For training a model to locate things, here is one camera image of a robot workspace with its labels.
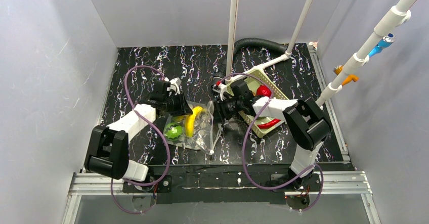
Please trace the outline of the yellow fake banana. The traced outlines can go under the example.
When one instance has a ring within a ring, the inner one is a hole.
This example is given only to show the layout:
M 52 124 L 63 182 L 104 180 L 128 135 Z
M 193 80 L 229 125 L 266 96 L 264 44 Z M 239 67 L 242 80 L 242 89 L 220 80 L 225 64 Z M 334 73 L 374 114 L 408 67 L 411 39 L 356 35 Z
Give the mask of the yellow fake banana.
M 186 136 L 189 138 L 193 137 L 194 135 L 196 119 L 199 117 L 199 115 L 202 112 L 204 112 L 204 109 L 201 106 L 195 106 L 192 110 L 193 110 L 192 115 L 173 117 L 173 122 L 178 122 L 183 127 L 182 136 Z

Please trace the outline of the clear zip top bag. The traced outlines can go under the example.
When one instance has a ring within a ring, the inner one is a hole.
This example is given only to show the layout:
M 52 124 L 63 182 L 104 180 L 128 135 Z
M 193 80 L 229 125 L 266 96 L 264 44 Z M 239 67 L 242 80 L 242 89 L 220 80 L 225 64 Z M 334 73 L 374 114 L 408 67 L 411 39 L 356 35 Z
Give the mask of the clear zip top bag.
M 170 145 L 202 151 L 213 155 L 221 135 L 221 124 L 214 122 L 214 104 L 188 102 L 193 113 L 186 116 L 169 116 L 163 135 Z

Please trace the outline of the red fake apple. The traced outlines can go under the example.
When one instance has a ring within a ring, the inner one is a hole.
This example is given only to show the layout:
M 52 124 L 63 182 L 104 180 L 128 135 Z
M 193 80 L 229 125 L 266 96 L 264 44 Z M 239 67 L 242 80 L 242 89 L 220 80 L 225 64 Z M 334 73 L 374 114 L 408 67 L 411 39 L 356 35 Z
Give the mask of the red fake apple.
M 260 85 L 255 94 L 257 96 L 264 96 L 264 97 L 270 97 L 272 95 L 272 91 L 265 85 Z

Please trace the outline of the red fake chili pepper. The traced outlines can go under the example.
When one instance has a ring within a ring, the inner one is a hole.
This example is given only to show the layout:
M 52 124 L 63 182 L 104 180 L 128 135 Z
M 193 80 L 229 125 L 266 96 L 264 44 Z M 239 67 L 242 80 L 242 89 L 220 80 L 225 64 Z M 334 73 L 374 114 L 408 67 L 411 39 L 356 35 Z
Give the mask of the red fake chili pepper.
M 272 128 L 275 127 L 278 123 L 281 123 L 280 119 L 273 119 L 267 123 L 263 123 L 263 124 L 258 124 L 258 128 L 260 129 L 268 129 L 268 128 Z

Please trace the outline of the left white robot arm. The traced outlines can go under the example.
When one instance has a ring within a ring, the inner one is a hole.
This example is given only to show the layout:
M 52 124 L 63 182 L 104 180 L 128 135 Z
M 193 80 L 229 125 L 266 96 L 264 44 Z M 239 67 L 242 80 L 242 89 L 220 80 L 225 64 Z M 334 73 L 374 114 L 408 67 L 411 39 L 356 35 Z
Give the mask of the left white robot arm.
M 158 80 L 154 83 L 153 91 L 144 97 L 133 111 L 107 126 L 95 126 L 84 161 L 85 169 L 116 180 L 142 183 L 147 177 L 149 167 L 130 160 L 130 140 L 152 124 L 157 114 L 192 114 L 180 85 L 179 78 Z

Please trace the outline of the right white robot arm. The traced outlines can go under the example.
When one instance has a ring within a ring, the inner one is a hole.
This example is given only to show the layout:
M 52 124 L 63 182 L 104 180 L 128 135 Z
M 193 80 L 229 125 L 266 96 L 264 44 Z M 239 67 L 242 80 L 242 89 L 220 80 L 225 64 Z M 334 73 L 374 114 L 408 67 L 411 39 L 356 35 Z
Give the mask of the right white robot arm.
M 264 190 L 277 190 L 289 185 L 299 188 L 308 180 L 316 167 L 316 155 L 333 130 L 330 118 L 308 98 L 306 100 L 283 100 L 254 95 L 243 79 L 232 83 L 232 93 L 224 92 L 223 80 L 211 86 L 216 95 L 213 118 L 225 122 L 238 112 L 254 119 L 269 117 L 284 121 L 297 144 L 294 159 L 287 175 L 276 181 L 268 181 L 264 186 L 257 184 L 249 175 L 246 163 L 243 170 L 250 182 Z

